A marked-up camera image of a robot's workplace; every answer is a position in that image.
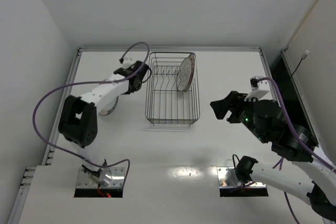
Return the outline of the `white plate dark rim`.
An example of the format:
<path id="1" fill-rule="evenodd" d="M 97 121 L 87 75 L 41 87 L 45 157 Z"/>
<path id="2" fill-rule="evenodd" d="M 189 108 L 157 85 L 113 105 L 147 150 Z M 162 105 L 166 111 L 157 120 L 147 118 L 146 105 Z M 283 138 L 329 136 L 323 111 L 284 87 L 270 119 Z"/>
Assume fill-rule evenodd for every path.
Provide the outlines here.
<path id="1" fill-rule="evenodd" d="M 189 85 L 191 78 L 191 60 L 189 57 L 185 58 L 178 70 L 177 78 L 176 78 L 176 86 L 178 91 L 185 91 Z"/>

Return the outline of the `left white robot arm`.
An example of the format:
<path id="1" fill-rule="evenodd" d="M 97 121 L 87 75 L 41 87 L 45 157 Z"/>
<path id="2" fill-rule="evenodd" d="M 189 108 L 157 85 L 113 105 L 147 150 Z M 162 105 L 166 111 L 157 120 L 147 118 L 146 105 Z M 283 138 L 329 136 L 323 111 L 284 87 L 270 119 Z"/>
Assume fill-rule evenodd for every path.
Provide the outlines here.
<path id="1" fill-rule="evenodd" d="M 94 142 L 98 135 L 98 114 L 119 96 L 139 91 L 150 71 L 150 67 L 141 61 L 127 60 L 94 89 L 65 99 L 58 131 L 83 157 L 82 167 L 91 177 L 100 178 L 109 170 Z"/>

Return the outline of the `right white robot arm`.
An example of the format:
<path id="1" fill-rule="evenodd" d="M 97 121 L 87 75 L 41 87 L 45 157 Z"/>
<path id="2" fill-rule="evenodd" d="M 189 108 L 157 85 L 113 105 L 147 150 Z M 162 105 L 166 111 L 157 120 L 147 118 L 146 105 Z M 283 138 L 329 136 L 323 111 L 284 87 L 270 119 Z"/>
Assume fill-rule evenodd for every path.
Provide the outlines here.
<path id="1" fill-rule="evenodd" d="M 243 124 L 261 143 L 270 143 L 274 153 L 308 176 L 306 180 L 293 178 L 253 157 L 242 156 L 234 166 L 242 184 L 265 183 L 302 200 L 322 218 L 335 221 L 335 168 L 314 152 L 318 141 L 309 130 L 289 125 L 277 101 L 261 100 L 253 94 L 231 91 L 210 106 L 217 119 L 230 113 L 228 123 Z"/>

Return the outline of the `orange sunburst plate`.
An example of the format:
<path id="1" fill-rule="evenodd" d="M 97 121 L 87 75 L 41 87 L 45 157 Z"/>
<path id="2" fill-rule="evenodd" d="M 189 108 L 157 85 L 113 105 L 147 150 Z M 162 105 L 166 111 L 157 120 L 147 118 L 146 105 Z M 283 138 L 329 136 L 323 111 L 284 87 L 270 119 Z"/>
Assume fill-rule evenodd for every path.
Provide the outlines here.
<path id="1" fill-rule="evenodd" d="M 195 75 L 195 69 L 196 69 L 196 56 L 195 56 L 195 54 L 191 53 L 188 58 L 191 62 L 191 72 L 190 72 L 190 77 L 189 77 L 188 83 L 187 83 L 187 85 L 184 89 L 185 92 L 187 92 L 190 89 L 190 87 L 193 83 L 194 75 Z"/>

